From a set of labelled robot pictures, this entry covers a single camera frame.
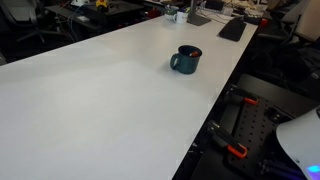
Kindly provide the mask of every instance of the office chair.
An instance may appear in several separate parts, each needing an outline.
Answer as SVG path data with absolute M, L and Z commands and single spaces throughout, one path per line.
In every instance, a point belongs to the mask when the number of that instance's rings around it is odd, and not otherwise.
M 6 58 L 2 55 L 1 51 L 0 51 L 0 66 L 7 64 L 6 62 Z
M 5 17 L 0 13 L 0 34 L 9 32 L 10 28 L 8 27 Z
M 43 4 L 38 0 L 0 0 L 1 9 L 6 19 L 16 27 L 31 28 L 32 32 L 18 38 L 17 41 L 23 41 L 30 37 L 38 35 L 44 43 L 42 34 L 63 35 L 59 32 L 40 30 L 38 20 L 44 18 Z M 38 14 L 36 8 L 42 7 Z
M 260 28 L 257 34 L 257 46 L 286 44 L 292 40 L 293 33 L 299 24 L 310 0 L 291 0 L 277 9 L 270 10 L 271 23 L 275 26 Z
M 276 46 L 269 53 L 256 54 L 251 59 L 251 74 L 302 95 L 308 92 L 299 83 L 320 78 L 320 37 L 314 41 L 294 33 L 298 42 Z

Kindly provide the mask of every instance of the wire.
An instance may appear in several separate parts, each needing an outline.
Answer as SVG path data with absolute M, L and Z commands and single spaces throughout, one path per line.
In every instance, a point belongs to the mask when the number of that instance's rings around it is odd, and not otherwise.
M 225 18 L 222 18 L 221 16 L 219 16 L 217 13 L 213 13 L 214 15 L 216 15 L 218 18 L 224 20 L 224 21 L 230 21 L 231 19 L 225 19 Z
M 60 12 L 60 10 L 61 10 L 62 8 L 64 8 L 64 7 L 65 7 L 67 4 L 69 4 L 69 3 L 70 3 L 70 1 L 66 2 L 63 6 L 60 7 L 60 9 L 59 9 L 58 11 L 56 11 L 56 17 L 57 17 L 57 19 L 58 19 L 58 23 L 60 24 L 61 29 L 66 33 L 66 35 L 67 35 L 73 42 L 75 42 L 74 39 L 72 38 L 72 36 L 63 28 L 62 23 L 61 23 L 61 21 L 60 21 L 59 14 L 58 14 L 58 12 Z
M 225 22 L 218 21 L 218 20 L 216 20 L 216 19 L 212 19 L 212 18 L 210 18 L 209 16 L 207 16 L 207 15 L 203 14 L 203 12 L 202 12 L 202 10 L 201 10 L 201 9 L 198 9 L 198 10 L 200 11 L 200 13 L 201 13 L 203 16 L 205 16 L 205 17 L 207 17 L 207 18 L 209 18 L 209 19 L 211 19 L 211 20 L 214 20 L 214 21 L 216 21 L 216 22 L 218 22 L 218 23 L 221 23 L 221 24 L 227 24 L 227 23 L 225 23 Z
M 77 34 L 75 33 L 75 31 L 73 30 L 73 19 L 74 19 L 74 16 L 76 15 L 76 13 L 80 10 L 80 8 L 81 8 L 82 6 L 85 6 L 85 5 L 86 5 L 86 4 L 83 4 L 83 5 L 79 6 L 79 7 L 74 11 L 74 13 L 68 17 L 68 25 L 69 25 L 69 27 L 70 27 L 73 35 L 75 36 L 77 42 L 79 41 L 79 39 L 78 39 L 78 36 L 77 36 Z

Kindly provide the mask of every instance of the orange clamp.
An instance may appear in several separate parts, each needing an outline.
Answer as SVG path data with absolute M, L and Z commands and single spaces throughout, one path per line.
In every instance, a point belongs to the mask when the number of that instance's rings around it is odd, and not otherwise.
M 235 156 L 237 156 L 238 158 L 243 159 L 248 154 L 248 149 L 241 144 L 239 144 L 239 145 L 244 150 L 244 153 L 237 151 L 231 145 L 228 145 L 228 151 L 231 152 L 232 154 L 234 154 Z
M 252 105 L 257 105 L 258 104 L 258 100 L 253 100 L 253 99 L 250 99 L 250 98 L 243 98 L 243 101 L 247 102 L 249 104 L 252 104 Z

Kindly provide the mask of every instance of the black keyboard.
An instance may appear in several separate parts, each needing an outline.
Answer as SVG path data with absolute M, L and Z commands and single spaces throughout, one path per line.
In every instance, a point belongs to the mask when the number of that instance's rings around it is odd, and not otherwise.
M 246 25 L 247 24 L 242 19 L 234 18 L 223 27 L 219 32 L 219 36 L 238 42 L 241 39 Z

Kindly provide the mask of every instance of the cup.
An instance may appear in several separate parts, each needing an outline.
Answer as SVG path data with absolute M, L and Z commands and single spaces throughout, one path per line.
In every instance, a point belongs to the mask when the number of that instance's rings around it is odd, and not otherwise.
M 256 5 L 256 10 L 259 11 L 259 12 L 263 12 L 265 10 L 267 10 L 267 5 L 261 5 L 261 4 L 257 4 Z
M 166 17 L 166 19 L 172 21 L 173 15 L 177 14 L 178 9 L 179 8 L 177 6 L 166 6 L 164 16 Z
M 192 74 L 196 71 L 202 51 L 194 46 L 183 45 L 178 49 L 179 53 L 171 57 L 171 69 L 182 74 Z
M 268 19 L 262 18 L 259 27 L 263 28 L 268 25 Z
M 189 13 L 178 11 L 177 14 L 173 15 L 173 21 L 178 24 L 187 23 Z

